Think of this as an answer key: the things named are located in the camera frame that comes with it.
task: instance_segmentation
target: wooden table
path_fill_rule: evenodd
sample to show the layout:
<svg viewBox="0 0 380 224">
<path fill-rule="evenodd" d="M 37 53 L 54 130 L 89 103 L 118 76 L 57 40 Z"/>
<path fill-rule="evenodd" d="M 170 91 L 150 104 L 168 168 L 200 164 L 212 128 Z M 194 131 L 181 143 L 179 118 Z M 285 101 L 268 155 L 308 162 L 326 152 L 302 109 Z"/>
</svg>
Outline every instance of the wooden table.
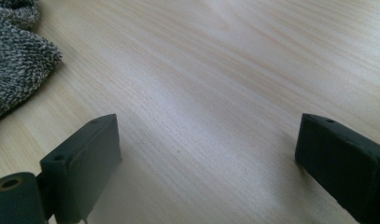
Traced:
<svg viewBox="0 0 380 224">
<path fill-rule="evenodd" d="M 294 161 L 302 113 L 380 144 L 380 1 L 41 1 L 63 63 L 0 121 L 0 177 L 116 113 L 104 223 L 356 223 Z"/>
</svg>

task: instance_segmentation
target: light wood surface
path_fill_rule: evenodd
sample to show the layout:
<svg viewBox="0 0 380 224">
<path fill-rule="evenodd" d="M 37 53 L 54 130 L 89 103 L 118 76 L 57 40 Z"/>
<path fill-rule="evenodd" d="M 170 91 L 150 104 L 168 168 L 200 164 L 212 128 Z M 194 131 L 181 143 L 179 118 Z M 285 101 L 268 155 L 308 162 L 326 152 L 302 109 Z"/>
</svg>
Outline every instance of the light wood surface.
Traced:
<svg viewBox="0 0 380 224">
<path fill-rule="evenodd" d="M 302 113 L 380 144 L 380 1 L 40 8 L 35 32 L 63 63 L 0 121 L 0 177 L 38 174 L 74 131 L 116 113 L 123 162 L 91 224 L 356 223 L 294 151 Z"/>
</svg>

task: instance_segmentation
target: knitted cloth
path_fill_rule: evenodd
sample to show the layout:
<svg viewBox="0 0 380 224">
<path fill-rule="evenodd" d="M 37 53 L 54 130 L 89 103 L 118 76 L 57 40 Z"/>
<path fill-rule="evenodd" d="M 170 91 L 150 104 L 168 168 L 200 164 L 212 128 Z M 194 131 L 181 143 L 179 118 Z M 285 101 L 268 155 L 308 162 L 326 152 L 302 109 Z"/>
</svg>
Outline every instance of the knitted cloth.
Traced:
<svg viewBox="0 0 380 224">
<path fill-rule="evenodd" d="M 26 100 L 61 61 L 60 51 L 27 29 L 37 0 L 0 0 L 0 117 Z"/>
</svg>

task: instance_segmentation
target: gray towel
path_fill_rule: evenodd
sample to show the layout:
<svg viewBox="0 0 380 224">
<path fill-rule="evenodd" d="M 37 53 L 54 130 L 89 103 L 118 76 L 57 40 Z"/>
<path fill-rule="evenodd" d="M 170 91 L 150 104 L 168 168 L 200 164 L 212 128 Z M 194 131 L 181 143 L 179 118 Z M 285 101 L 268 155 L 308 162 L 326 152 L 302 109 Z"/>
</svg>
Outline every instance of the gray towel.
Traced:
<svg viewBox="0 0 380 224">
<path fill-rule="evenodd" d="M 61 52 L 29 31 L 36 0 L 0 0 L 0 117 L 37 90 L 61 61 Z"/>
</svg>

